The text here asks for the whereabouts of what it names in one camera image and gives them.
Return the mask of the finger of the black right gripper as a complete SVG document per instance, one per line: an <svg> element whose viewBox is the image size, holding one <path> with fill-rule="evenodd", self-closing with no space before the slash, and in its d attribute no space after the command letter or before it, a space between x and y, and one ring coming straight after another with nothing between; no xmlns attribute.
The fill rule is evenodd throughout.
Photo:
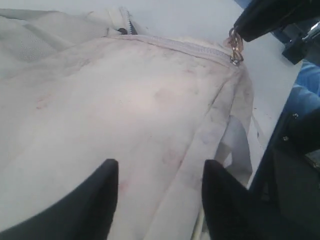
<svg viewBox="0 0 320 240"><path fill-rule="evenodd" d="M233 27L243 40L251 42L278 28L319 16L319 0L253 0Z"/></svg>

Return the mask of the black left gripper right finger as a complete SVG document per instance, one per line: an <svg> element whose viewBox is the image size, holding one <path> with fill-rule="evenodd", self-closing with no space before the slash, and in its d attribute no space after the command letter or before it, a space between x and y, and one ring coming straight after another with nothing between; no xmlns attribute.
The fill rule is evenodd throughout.
<svg viewBox="0 0 320 240"><path fill-rule="evenodd" d="M211 240L272 240L270 212L219 162L204 163L201 189Z"/></svg>

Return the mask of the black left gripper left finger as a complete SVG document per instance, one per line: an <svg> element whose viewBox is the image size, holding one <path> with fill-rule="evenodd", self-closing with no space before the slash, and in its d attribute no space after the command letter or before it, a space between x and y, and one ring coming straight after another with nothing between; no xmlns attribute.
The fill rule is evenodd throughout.
<svg viewBox="0 0 320 240"><path fill-rule="evenodd" d="M105 240L117 208L119 163L106 159L83 183L39 214L0 233L2 240Z"/></svg>

